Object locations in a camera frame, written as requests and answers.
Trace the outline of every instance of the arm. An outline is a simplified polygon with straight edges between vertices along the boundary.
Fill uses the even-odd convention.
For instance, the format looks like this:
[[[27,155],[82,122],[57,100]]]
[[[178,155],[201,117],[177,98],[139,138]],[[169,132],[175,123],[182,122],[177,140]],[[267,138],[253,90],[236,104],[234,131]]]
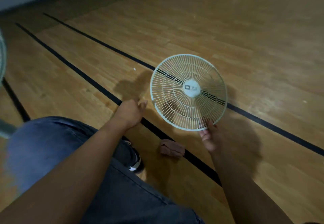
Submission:
[[[220,132],[211,121],[208,130],[201,131],[200,135],[221,179],[235,223],[293,223],[233,159]]]
[[[123,102],[115,116],[74,153],[0,213],[0,223],[78,223],[94,198],[122,137],[147,101]]]

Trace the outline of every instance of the black stripe on floor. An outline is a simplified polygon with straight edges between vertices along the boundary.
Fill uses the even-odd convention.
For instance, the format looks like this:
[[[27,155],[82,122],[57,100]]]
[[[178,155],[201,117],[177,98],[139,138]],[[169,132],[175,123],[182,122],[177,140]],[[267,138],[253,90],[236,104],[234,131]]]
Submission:
[[[116,49],[115,47],[112,47],[112,46],[106,44],[105,42],[102,42],[102,41],[100,41],[100,40],[98,40],[98,39],[96,39],[96,38],[94,38],[94,37],[92,37],[92,36],[90,36],[90,35],[88,35],[86,33],[83,33],[79,29],[76,29],[76,28],[64,23],[63,21],[61,21],[61,20],[47,14],[47,13],[43,13],[43,14],[45,16],[50,17],[53,20],[59,22],[60,24],[68,27],[69,29],[71,29],[71,30],[73,30],[73,31],[75,31],[75,32],[77,32],[77,33],[79,33],[79,34],[81,34],[81,35],[83,35],[83,36],[85,36],[85,37],[99,43],[99,44],[101,44],[102,46],[107,47],[107,48],[115,51],[116,53],[119,53],[119,54],[121,54],[121,55],[123,55],[123,56],[125,56],[125,57],[127,57],[127,58],[141,64],[141,65],[143,65],[143,66],[145,66],[145,67],[148,67],[151,70],[155,70],[155,67],[149,65],[148,63],[145,63],[145,62],[143,62],[143,61],[141,61],[141,60],[139,60],[139,59],[125,53],[125,52],[122,52],[121,50]],[[255,115],[252,115],[251,113],[249,113],[249,112],[247,112],[247,111],[245,111],[245,110],[243,110],[243,109],[241,109],[239,107],[236,107],[236,106],[234,106],[234,105],[232,105],[230,103],[227,103],[227,108],[231,109],[232,111],[237,112],[240,115],[245,116],[246,118],[248,118],[248,119],[250,119],[250,120],[252,120],[252,121],[254,121],[254,122],[256,122],[256,123],[258,123],[260,125],[262,125],[265,128],[268,128],[268,129],[272,130],[273,132],[276,132],[276,133],[286,137],[287,139],[290,139],[290,140],[294,141],[297,144],[300,144],[301,146],[303,146],[303,147],[305,147],[307,149],[310,149],[311,151],[313,151],[313,152],[315,152],[317,154],[320,154],[320,155],[324,156],[324,150],[322,148],[320,148],[320,147],[318,147],[318,146],[316,146],[316,145],[314,145],[314,144],[312,144],[312,143],[310,143],[310,142],[308,142],[306,140],[303,140],[302,138],[299,138],[298,136],[293,135],[292,133],[289,133],[289,132],[287,132],[287,131],[285,131],[285,130],[283,130],[283,129],[281,129],[281,128],[279,128],[279,127],[277,127],[277,126],[275,126],[275,125],[273,125],[273,124],[271,124],[271,123],[269,123],[269,122],[255,116]]]
[[[56,56],[61,62],[66,64],[68,67],[70,67],[72,70],[74,70],[77,74],[79,74],[82,78],[84,78],[88,83],[93,85],[95,88],[97,88],[100,92],[102,92],[107,98],[112,100],[117,105],[120,105],[122,101],[117,98],[115,95],[110,93],[108,90],[106,90],[103,86],[101,86],[98,82],[90,78],[87,74],[82,72],[80,69],[78,69],[76,66],[71,64],[69,61],[67,61],[64,57],[62,57],[60,54],[58,54],[55,50],[53,50],[51,47],[46,45],[44,42],[42,42],[39,38],[37,38],[34,34],[29,32],[27,29],[25,29],[22,25],[19,23],[16,23],[16,25],[21,28],[25,33],[27,33],[30,37],[32,37],[35,41],[37,41],[41,46],[43,46],[45,49],[47,49],[50,53],[52,53],[54,56]],[[173,140],[171,137],[166,135],[164,132],[162,132],[159,128],[154,126],[152,123],[150,123],[148,120],[143,118],[141,120],[141,124],[143,124],[146,128],[148,128],[151,132],[153,132],[157,137],[160,139],[169,139]],[[218,174],[215,170],[210,168],[208,165],[203,163],[199,158],[194,156],[192,153],[190,153],[188,150],[185,151],[184,158],[186,158],[189,162],[191,162],[194,166],[196,166],[200,171],[202,171],[205,175],[207,175],[209,178],[211,178],[213,181],[215,181],[218,185],[222,186],[221,181],[218,177]]]
[[[2,84],[4,86],[4,88],[6,89],[8,95],[10,96],[12,102],[14,103],[14,106],[16,107],[16,109],[18,110],[22,120],[24,122],[30,121],[30,117],[27,114],[26,110],[24,109],[24,107],[22,106],[22,104],[20,103],[19,99],[17,98],[16,94],[14,93],[14,91],[11,89],[9,83],[6,81],[5,78],[3,78],[2,80]]]

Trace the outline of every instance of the person's right arm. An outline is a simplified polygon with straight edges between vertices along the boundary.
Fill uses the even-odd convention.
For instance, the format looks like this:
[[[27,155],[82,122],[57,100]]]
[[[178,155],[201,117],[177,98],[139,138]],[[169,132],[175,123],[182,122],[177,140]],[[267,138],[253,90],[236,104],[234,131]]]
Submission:
[[[201,131],[200,135],[212,157],[236,224],[293,224],[233,159],[220,132],[211,121],[208,130]]]

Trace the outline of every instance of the wooden floor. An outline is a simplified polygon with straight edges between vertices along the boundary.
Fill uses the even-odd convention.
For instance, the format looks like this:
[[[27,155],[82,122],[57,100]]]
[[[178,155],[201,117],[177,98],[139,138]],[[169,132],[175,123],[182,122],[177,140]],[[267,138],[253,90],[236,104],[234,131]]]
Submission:
[[[46,12],[152,66],[174,54],[199,55],[220,71],[231,104],[324,149],[321,1],[45,1],[0,18],[8,46],[6,79],[32,119],[65,116],[100,128],[117,108],[14,25],[18,22],[119,99],[150,99],[152,70],[42,15]],[[21,124],[1,88],[0,118]],[[197,133],[171,127],[151,103],[144,117],[213,167]],[[229,109],[219,127],[235,157],[293,222],[324,222],[323,156]],[[193,208],[206,223],[234,222],[222,188],[189,161],[161,156],[159,138],[141,124],[126,136],[146,164],[143,180]],[[9,178],[1,173],[0,208],[18,194]]]

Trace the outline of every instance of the cloth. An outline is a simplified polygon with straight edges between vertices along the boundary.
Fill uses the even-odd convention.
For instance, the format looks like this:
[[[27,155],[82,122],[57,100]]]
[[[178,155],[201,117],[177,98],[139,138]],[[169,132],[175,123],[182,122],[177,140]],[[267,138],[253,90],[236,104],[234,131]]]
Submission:
[[[8,141],[7,170],[21,193],[81,146],[97,129],[63,117],[25,123]],[[135,163],[124,140],[113,154],[104,180],[80,223],[204,223],[193,210],[180,207],[143,182],[127,167]]]
[[[184,156],[186,147],[175,141],[163,139],[160,141],[160,153],[176,158],[181,158]]]

